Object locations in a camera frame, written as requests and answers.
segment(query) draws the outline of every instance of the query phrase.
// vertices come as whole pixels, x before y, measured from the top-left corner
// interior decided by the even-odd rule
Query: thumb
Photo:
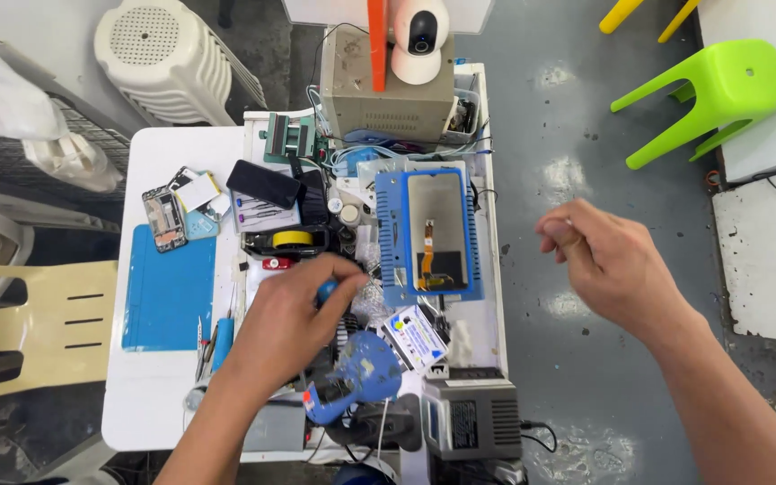
[[[356,274],[340,281],[339,286],[331,292],[331,296],[322,304],[322,308],[313,318],[313,325],[316,326],[320,335],[333,336],[335,334],[335,328],[337,328],[340,318],[349,308],[349,304],[352,303],[359,288],[363,287],[368,280],[369,277],[366,274]]]
[[[564,220],[550,220],[543,226],[543,233],[552,237],[565,254],[568,273],[571,276],[589,276],[599,271],[586,237]]]

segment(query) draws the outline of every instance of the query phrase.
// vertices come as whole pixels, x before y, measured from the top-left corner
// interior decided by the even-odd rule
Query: blue silicone mat
[[[159,253],[148,225],[138,225],[133,241],[122,348],[195,350],[200,316],[203,339],[211,336],[216,238]]]

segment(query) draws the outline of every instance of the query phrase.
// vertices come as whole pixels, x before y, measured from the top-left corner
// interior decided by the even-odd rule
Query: yellow tape
[[[272,237],[272,246],[277,249],[286,244],[301,244],[302,246],[313,245],[313,235],[302,230],[284,230],[275,233]]]

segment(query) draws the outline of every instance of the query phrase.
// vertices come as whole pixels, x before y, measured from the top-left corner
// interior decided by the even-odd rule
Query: hand
[[[541,252],[567,261],[579,298],[646,344],[696,321],[644,225],[577,198],[541,217],[534,232],[543,236]]]
[[[339,286],[317,312],[317,290],[332,276]],[[250,390],[267,399],[331,341],[340,317],[367,281],[352,262],[329,254],[262,281],[221,371],[246,375],[248,384],[259,388]]]

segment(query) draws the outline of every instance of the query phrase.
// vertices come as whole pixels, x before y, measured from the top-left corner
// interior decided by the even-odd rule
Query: white security camera
[[[448,20],[442,0],[402,0],[394,16],[397,43],[391,57],[391,69],[398,78],[409,84],[436,78]]]

